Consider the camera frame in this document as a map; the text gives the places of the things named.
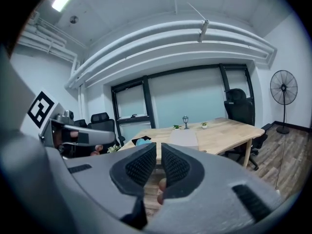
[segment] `small plant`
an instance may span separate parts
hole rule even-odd
[[[114,145],[114,146],[109,147],[107,152],[108,153],[113,153],[113,152],[117,152],[119,149],[120,149],[120,146]]]

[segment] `standing fan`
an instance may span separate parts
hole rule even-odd
[[[288,134],[289,129],[285,127],[286,105],[291,104],[294,99],[296,99],[298,92],[297,81],[290,72],[280,70],[272,76],[270,89],[274,100],[277,103],[284,105],[283,125],[279,126],[276,131],[280,134]]]

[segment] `chair headrest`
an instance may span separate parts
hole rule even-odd
[[[234,104],[239,104],[246,100],[246,94],[240,88],[233,88],[226,91],[228,100],[234,102]]]
[[[100,113],[91,116],[91,123],[100,123],[107,120],[109,120],[109,116],[107,113]]]
[[[84,119],[75,120],[74,125],[77,127],[87,127],[87,123]]]

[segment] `blue object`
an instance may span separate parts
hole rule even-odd
[[[136,141],[136,146],[143,145],[143,144],[149,144],[149,143],[152,143],[149,139],[144,140],[144,139],[142,139],[142,138],[139,138],[139,139]]]

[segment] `hand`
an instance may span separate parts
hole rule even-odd
[[[70,132],[71,138],[78,138],[78,131],[71,131]],[[53,133],[53,143],[55,148],[59,148],[59,146],[63,143],[62,141],[62,131],[56,130]],[[103,150],[102,145],[96,145],[95,151],[91,152],[90,156],[99,155],[99,152]]]
[[[159,186],[159,189],[163,192],[165,189],[166,189],[166,184],[167,184],[167,179],[163,178],[159,183],[158,183],[158,186]],[[163,204],[164,202],[164,199],[163,199],[163,193],[159,194],[158,197],[157,197],[157,202],[159,204]]]

